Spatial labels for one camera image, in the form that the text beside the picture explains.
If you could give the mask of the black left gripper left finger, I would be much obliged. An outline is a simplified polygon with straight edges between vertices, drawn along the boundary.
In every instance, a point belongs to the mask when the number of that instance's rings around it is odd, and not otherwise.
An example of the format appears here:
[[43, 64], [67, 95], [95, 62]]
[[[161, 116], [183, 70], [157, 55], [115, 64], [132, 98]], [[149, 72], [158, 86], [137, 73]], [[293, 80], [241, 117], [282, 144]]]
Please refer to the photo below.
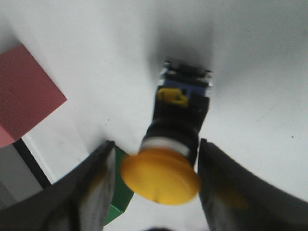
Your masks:
[[101, 231], [115, 188], [115, 143], [106, 141], [39, 193], [0, 213], [2, 231]]

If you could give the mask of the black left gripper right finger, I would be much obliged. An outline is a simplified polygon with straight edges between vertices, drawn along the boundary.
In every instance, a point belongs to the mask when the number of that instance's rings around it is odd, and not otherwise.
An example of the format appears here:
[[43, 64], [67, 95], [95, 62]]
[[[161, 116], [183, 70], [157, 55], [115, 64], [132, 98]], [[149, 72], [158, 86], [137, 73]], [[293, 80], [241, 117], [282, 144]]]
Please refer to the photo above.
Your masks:
[[200, 201], [211, 231], [306, 231], [308, 204], [267, 183], [201, 140]]

